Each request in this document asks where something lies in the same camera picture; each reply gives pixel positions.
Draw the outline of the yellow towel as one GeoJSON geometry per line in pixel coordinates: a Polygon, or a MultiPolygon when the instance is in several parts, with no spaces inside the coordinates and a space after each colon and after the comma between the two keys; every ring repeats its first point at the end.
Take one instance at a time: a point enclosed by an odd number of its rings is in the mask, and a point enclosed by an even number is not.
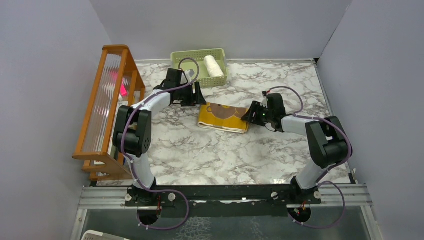
{"type": "Polygon", "coordinates": [[[202,105],[197,126],[205,129],[245,134],[249,123],[242,120],[248,109],[208,102],[202,105]]]}

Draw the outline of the white cream towel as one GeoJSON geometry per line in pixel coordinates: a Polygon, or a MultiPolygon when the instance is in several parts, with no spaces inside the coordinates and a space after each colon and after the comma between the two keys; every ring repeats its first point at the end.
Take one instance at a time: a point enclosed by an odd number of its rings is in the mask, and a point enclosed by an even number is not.
{"type": "Polygon", "coordinates": [[[219,66],[218,62],[212,55],[206,55],[203,59],[204,65],[206,67],[206,70],[208,72],[208,75],[211,78],[217,78],[217,77],[223,77],[224,72],[222,71],[221,67],[219,66]]]}

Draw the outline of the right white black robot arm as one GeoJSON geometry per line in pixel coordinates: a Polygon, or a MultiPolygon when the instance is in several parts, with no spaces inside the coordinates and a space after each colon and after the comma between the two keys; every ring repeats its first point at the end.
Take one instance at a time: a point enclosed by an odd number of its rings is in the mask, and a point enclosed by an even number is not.
{"type": "Polygon", "coordinates": [[[278,93],[265,95],[262,102],[253,101],[241,119],[261,127],[271,126],[273,132],[307,138],[311,159],[292,178],[288,190],[289,199],[296,204],[306,200],[329,171],[345,163],[353,154],[350,140],[336,116],[319,118],[288,114],[283,97],[278,93]]]}

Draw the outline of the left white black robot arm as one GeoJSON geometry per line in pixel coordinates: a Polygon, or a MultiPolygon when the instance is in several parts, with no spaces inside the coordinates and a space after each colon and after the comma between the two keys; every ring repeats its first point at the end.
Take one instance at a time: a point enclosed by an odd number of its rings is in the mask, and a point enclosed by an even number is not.
{"type": "Polygon", "coordinates": [[[193,71],[170,68],[165,80],[145,99],[118,109],[112,143],[129,165],[133,186],[144,205],[157,200],[156,178],[151,171],[148,150],[152,143],[153,118],[170,105],[195,107],[205,105],[200,83],[192,79],[193,71]]]}

